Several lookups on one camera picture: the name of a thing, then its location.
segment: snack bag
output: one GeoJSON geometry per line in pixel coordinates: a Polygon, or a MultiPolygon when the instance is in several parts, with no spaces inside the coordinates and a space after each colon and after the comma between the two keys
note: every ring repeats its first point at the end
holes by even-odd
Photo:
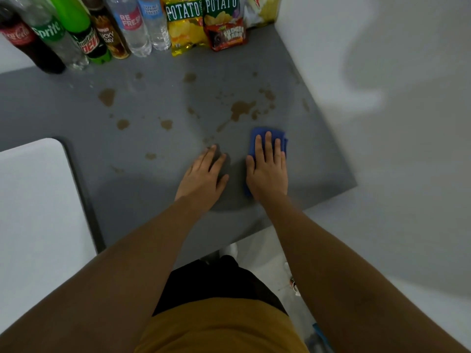
{"type": "Polygon", "coordinates": [[[181,54],[194,46],[209,46],[203,29],[201,0],[162,0],[169,22],[172,55],[181,54]]]}
{"type": "Polygon", "coordinates": [[[204,29],[213,51],[245,42],[240,0],[203,0],[204,29]]]}
{"type": "Polygon", "coordinates": [[[245,27],[263,27],[276,21],[280,0],[246,0],[245,27]]]}

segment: person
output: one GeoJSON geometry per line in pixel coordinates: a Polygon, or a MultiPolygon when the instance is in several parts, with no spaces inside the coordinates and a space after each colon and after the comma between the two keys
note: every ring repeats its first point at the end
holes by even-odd
{"type": "MultiPolygon", "coordinates": [[[[294,207],[286,155],[256,138],[247,185],[265,208],[298,289],[336,352],[467,352],[373,266],[294,207]]],[[[218,200],[215,146],[165,211],[106,249],[0,336],[0,352],[306,352],[278,299],[230,256],[173,264],[218,200]]]]}

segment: microfiber cloth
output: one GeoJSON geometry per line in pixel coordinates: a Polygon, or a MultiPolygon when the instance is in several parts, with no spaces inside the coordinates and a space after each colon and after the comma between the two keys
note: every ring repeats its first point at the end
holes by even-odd
{"type": "MultiPolygon", "coordinates": [[[[250,134],[250,148],[249,148],[249,155],[251,155],[254,160],[255,160],[255,138],[257,135],[260,135],[262,137],[262,148],[263,148],[263,151],[265,151],[265,134],[268,131],[271,132],[271,145],[273,149],[275,149],[275,140],[280,139],[281,151],[284,151],[285,155],[287,156],[286,145],[288,144],[288,139],[285,138],[284,131],[271,129],[269,127],[256,127],[252,130],[252,133],[250,134]]],[[[244,193],[246,196],[252,197],[252,194],[250,193],[250,189],[249,187],[247,187],[247,183],[245,182],[244,182],[244,193]]]]}

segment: chip bag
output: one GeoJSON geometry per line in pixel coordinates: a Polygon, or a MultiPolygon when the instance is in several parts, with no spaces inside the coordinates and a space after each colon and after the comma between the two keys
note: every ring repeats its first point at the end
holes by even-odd
{"type": "Polygon", "coordinates": [[[162,0],[167,13],[172,55],[184,53],[194,46],[209,46],[203,29],[201,0],[162,0]]]}
{"type": "Polygon", "coordinates": [[[203,0],[204,29],[214,51],[245,42],[242,10],[240,0],[203,0]]]}
{"type": "Polygon", "coordinates": [[[245,27],[262,27],[274,23],[278,16],[280,0],[246,0],[244,6],[245,27]]]}

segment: plastic bottle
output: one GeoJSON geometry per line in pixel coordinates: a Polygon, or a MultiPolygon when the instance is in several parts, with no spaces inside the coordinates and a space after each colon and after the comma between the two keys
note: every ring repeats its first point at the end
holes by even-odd
{"type": "Polygon", "coordinates": [[[31,29],[68,68],[84,69],[89,60],[66,32],[62,23],[48,10],[45,0],[9,0],[31,29]]]}
{"type": "Polygon", "coordinates": [[[97,29],[111,55],[116,59],[125,59],[131,53],[113,15],[108,11],[103,0],[82,0],[90,11],[91,22],[97,29]]]}
{"type": "Polygon", "coordinates": [[[159,51],[169,49],[171,41],[167,17],[162,12],[160,0],[138,0],[138,3],[152,46],[159,51]]]}
{"type": "Polygon", "coordinates": [[[98,37],[87,11],[79,0],[51,0],[51,2],[56,7],[64,28],[93,63],[103,64],[111,60],[110,51],[98,37]]]}
{"type": "Polygon", "coordinates": [[[147,57],[152,52],[149,34],[142,22],[137,0],[106,0],[131,52],[147,57]]]}
{"type": "Polygon", "coordinates": [[[25,53],[42,71],[60,74],[65,65],[60,58],[39,39],[23,22],[11,5],[0,2],[0,33],[16,48],[25,53]]]}

